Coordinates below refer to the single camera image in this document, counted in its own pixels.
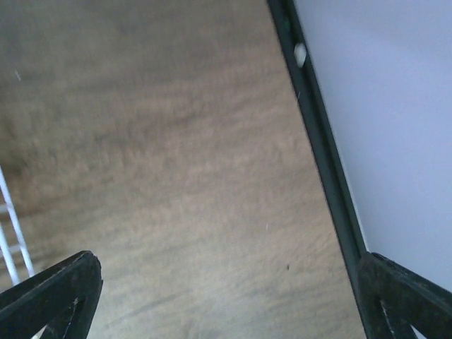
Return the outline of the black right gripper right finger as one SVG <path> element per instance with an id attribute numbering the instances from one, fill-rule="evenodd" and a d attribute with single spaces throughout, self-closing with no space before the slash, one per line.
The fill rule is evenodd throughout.
<path id="1" fill-rule="evenodd" d="M 451 293 L 376 253 L 361 257 L 359 303 L 368 338 L 451 337 Z"/>

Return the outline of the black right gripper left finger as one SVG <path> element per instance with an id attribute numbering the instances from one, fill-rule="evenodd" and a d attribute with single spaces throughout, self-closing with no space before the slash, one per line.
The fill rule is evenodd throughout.
<path id="1" fill-rule="evenodd" d="M 60 261 L 1 293 L 1 337 L 87 338 L 102 285 L 93 252 Z"/>

